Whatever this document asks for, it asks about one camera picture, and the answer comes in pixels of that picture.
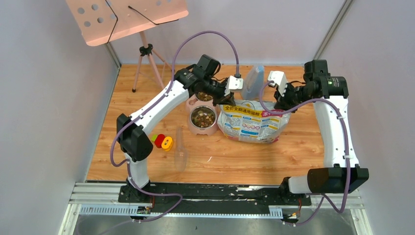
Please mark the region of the cat food bag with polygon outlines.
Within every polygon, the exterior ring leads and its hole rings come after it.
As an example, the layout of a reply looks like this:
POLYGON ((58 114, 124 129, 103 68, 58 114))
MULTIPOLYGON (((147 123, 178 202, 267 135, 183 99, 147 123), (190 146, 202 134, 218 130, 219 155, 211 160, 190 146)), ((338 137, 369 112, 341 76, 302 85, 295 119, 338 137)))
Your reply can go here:
POLYGON ((291 114, 277 116, 263 109, 256 100, 236 100, 235 106, 220 105, 217 124, 231 140, 274 143, 287 126, 291 114))

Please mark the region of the clear plastic food scoop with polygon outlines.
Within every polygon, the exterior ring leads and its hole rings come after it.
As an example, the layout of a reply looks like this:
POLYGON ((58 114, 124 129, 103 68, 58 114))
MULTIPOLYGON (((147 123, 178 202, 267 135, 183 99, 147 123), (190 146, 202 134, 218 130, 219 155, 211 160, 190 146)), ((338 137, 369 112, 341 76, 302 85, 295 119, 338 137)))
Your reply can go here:
POLYGON ((176 130, 176 149, 174 154, 175 168, 179 172, 185 171, 188 159, 188 151, 184 145, 183 128, 178 126, 176 130))

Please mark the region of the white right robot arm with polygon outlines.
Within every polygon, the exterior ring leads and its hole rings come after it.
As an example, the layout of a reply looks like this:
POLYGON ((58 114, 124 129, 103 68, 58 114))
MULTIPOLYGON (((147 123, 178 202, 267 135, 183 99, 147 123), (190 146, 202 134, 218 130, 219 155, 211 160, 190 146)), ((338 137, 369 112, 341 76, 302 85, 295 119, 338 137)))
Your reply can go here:
POLYGON ((267 78, 276 88, 276 110, 293 113, 301 104, 313 104, 324 144, 323 168, 284 179, 286 187, 279 197, 288 205, 298 200, 299 194, 352 193, 369 179, 369 170, 360 167, 349 136, 346 79, 332 76, 326 60, 305 63, 303 79, 296 87, 282 71, 272 71, 267 78))

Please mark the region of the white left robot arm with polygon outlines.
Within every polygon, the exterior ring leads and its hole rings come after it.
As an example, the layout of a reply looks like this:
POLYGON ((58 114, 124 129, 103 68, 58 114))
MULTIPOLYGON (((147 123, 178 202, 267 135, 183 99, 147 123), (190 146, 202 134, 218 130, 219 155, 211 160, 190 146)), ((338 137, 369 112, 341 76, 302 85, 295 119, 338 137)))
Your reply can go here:
POLYGON ((127 164, 128 186, 132 187, 131 196, 138 202, 145 202, 151 193, 147 173, 147 157, 153 150, 148 137, 154 127, 173 109, 187 101, 196 93, 203 92, 212 96, 213 105, 235 105, 231 85, 239 85, 241 74, 235 70, 235 76, 221 81, 214 79, 221 64, 204 54, 197 64, 190 65, 174 73, 172 81, 149 103, 130 116, 121 114, 116 120, 117 135, 114 143, 119 143, 127 164))

